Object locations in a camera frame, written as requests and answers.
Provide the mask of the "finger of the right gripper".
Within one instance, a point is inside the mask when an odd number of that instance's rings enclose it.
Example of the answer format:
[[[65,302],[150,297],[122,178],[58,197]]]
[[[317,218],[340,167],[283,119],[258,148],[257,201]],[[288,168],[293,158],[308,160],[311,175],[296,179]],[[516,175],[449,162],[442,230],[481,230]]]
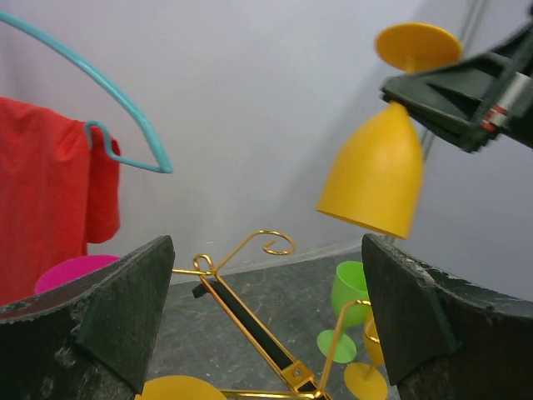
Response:
[[[381,32],[381,60],[401,70],[382,97],[467,153],[505,135],[532,146],[532,24],[469,58],[446,30],[421,22]]]

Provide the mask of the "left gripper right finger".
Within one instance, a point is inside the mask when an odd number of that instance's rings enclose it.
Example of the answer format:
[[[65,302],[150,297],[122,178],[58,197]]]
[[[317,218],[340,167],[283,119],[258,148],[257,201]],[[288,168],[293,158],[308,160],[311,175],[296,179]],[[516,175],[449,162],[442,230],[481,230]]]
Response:
[[[530,399],[532,303],[425,264],[375,234],[361,255],[402,399]]]

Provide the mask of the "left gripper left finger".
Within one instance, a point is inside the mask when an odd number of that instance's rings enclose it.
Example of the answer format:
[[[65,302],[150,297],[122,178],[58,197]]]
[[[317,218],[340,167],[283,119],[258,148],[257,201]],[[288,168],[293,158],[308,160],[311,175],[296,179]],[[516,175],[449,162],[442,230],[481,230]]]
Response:
[[[3,399],[133,399],[172,275],[160,236],[111,265],[1,308]]]

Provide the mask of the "pink wine glass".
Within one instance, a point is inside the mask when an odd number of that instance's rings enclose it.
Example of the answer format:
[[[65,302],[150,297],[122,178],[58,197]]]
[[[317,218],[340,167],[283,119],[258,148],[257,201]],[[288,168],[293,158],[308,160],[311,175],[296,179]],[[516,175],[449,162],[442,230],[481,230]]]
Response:
[[[48,292],[104,268],[120,257],[113,255],[86,255],[61,262],[46,271],[36,282],[33,294]]]

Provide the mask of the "orange wine glass front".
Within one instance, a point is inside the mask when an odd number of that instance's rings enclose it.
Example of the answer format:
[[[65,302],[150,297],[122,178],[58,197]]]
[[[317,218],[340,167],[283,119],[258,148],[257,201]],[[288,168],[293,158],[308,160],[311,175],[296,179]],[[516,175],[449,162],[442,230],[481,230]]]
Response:
[[[383,62],[408,74],[454,63],[462,52],[453,34],[423,22],[388,27],[374,45]],[[406,108],[390,102],[341,146],[316,209],[361,228],[406,239],[423,166],[422,146]]]

